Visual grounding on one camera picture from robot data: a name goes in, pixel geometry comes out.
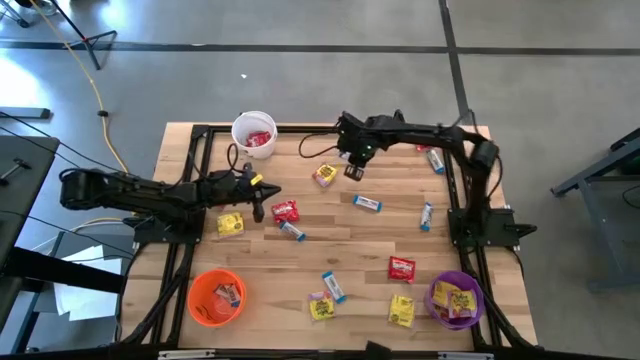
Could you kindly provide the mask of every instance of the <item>gray floor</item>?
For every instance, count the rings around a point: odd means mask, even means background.
[[[436,0],[62,1],[91,35],[153,43],[444,45]],[[635,1],[450,0],[460,46],[638,47]],[[53,41],[37,17],[29,29],[0,21],[0,37]],[[71,38],[58,17],[52,20]],[[80,53],[85,64],[88,57]],[[231,121],[259,109],[279,122],[333,122],[402,108],[415,123],[450,122],[457,105],[446,55],[102,53],[92,73],[113,114],[111,136],[131,171],[151,176],[169,121]],[[540,343],[550,349],[637,358],[640,295],[587,292],[603,277],[582,199],[548,189],[605,154],[638,127],[637,57],[461,56],[470,106],[501,146],[504,187],[517,218],[538,225],[523,243],[527,290]],[[64,51],[0,50],[0,102],[46,106],[34,122],[69,145],[117,165],[102,141],[97,105]],[[2,126],[21,127],[6,120]],[[71,227],[106,210],[57,204],[56,160],[32,215]],[[19,240],[55,235],[29,221]]]

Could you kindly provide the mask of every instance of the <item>white cup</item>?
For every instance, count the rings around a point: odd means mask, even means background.
[[[257,147],[246,146],[247,137],[256,131],[268,131],[271,134],[271,139],[266,144]],[[276,148],[278,128],[275,121],[268,114],[262,111],[248,111],[240,114],[233,122],[231,136],[240,151],[254,159],[266,159],[271,156]]]

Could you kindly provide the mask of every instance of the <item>red snack bag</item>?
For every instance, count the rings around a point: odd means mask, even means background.
[[[271,140],[271,133],[268,131],[255,131],[247,136],[248,147],[262,146]]]
[[[416,262],[400,259],[395,256],[389,257],[389,279],[404,280],[413,284],[416,275]]]
[[[285,221],[294,222],[300,220],[300,214],[298,214],[296,202],[293,200],[273,205],[271,207],[271,212],[273,212],[273,219],[277,224]]]

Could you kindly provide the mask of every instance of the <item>yellow candy wrapper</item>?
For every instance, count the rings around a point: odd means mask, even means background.
[[[311,177],[322,187],[327,187],[338,174],[338,169],[329,165],[322,164]]]
[[[473,291],[453,290],[449,292],[449,318],[473,317],[477,314],[476,296]]]
[[[328,291],[309,294],[309,310],[311,310],[311,318],[316,321],[336,316],[333,298]]]
[[[460,291],[460,289],[453,284],[449,284],[445,281],[438,281],[433,289],[433,296],[431,299],[436,305],[443,308],[449,308],[449,292],[456,290]]]
[[[393,295],[389,307],[389,322],[410,328],[413,326],[414,303],[406,296]]]
[[[218,234],[220,238],[244,233],[244,220],[239,212],[218,216]]]

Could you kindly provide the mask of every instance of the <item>wooden table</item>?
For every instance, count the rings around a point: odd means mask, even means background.
[[[192,125],[167,124],[154,180],[173,183],[180,177]],[[489,136],[486,127],[481,126],[480,131]],[[281,193],[265,202],[267,215],[262,223],[254,223],[249,205],[229,208],[243,213],[246,232],[219,239],[219,212],[209,210],[203,239],[193,258],[191,278],[217,267],[232,269],[246,283],[247,305],[236,320],[219,329],[197,324],[185,311],[180,347],[364,349],[367,340],[371,340],[393,350],[471,350],[470,331],[443,328],[429,317],[423,304],[425,291],[437,274],[460,269],[458,254],[449,239],[446,211],[450,204],[445,177],[436,175],[413,146],[398,144],[386,153],[378,152],[367,165],[362,181],[340,174],[329,188],[323,189],[311,174],[323,161],[335,161],[336,154],[303,159],[298,156],[301,137],[280,134],[271,158],[251,160],[265,182],[282,187]],[[226,148],[230,141],[228,134],[216,135],[210,169],[228,168]],[[305,142],[303,152],[312,154],[335,143],[333,135],[314,137]],[[239,164],[246,160],[242,156]],[[382,212],[354,207],[354,194],[382,201]],[[289,199],[297,201],[301,215],[297,226],[307,233],[302,243],[283,234],[270,213],[271,205]],[[418,227],[425,201],[435,207],[430,232]],[[504,205],[501,187],[494,194],[492,205]],[[124,336],[142,320],[158,296],[167,248],[165,244],[147,246],[131,269],[123,302]],[[523,337],[536,343],[515,257],[504,249],[487,248],[486,253],[497,303]],[[415,284],[387,279],[390,255],[416,261]],[[321,274],[328,270],[333,270],[348,300],[337,306],[336,318],[314,323],[307,295],[325,290]],[[416,300],[412,329],[387,322],[393,294]],[[168,333],[174,301],[175,296],[167,307],[163,337]]]

